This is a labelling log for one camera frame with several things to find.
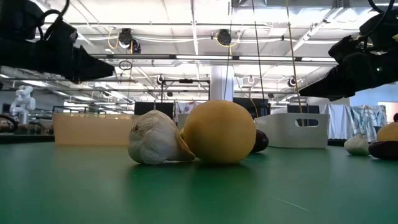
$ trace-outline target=yellow ball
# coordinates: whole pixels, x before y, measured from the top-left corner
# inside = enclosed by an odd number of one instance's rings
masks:
[[[398,123],[391,123],[381,127],[377,133],[378,141],[398,141]]]
[[[256,127],[249,112],[225,100],[207,101],[195,107],[181,134],[197,157],[220,164],[244,159],[256,142]]]

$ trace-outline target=dark purple object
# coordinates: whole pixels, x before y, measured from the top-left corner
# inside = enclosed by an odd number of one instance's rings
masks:
[[[369,145],[369,153],[378,159],[398,160],[398,141],[378,141]]]
[[[263,151],[267,148],[269,144],[268,137],[265,133],[262,131],[258,130],[256,131],[256,143],[253,146],[253,149],[251,152],[260,152]]]

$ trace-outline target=yellow rope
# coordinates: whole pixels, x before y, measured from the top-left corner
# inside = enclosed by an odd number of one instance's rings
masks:
[[[298,107],[300,108],[300,113],[303,113],[303,108],[301,107],[301,100],[299,95],[299,86],[297,85],[297,73],[296,73],[296,65],[294,62],[294,50],[293,50],[293,40],[292,40],[292,28],[290,25],[290,16],[289,16],[289,0],[286,0],[286,11],[287,11],[287,25],[289,28],[289,37],[290,37],[290,50],[292,51],[292,62],[293,62],[293,73],[294,73],[294,82],[295,82],[295,91],[298,97]]]
[[[109,45],[109,47],[112,48],[112,49],[116,49],[116,48],[118,47],[118,45],[119,45],[119,34],[118,34],[118,38],[116,39],[116,46],[113,47],[113,46],[111,45],[110,40],[111,40],[111,39],[108,39],[108,45]]]

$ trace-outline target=beige panel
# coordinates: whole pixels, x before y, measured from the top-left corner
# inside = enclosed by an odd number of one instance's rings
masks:
[[[126,146],[137,116],[103,114],[54,114],[58,146]]]

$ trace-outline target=white curtain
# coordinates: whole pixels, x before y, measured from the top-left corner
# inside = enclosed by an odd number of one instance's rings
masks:
[[[321,105],[320,114],[329,114],[329,139],[349,139],[361,133],[368,142],[376,141],[375,126],[387,124],[384,106]]]
[[[329,139],[349,139],[354,136],[351,108],[346,105],[321,105],[320,114],[330,115]]]

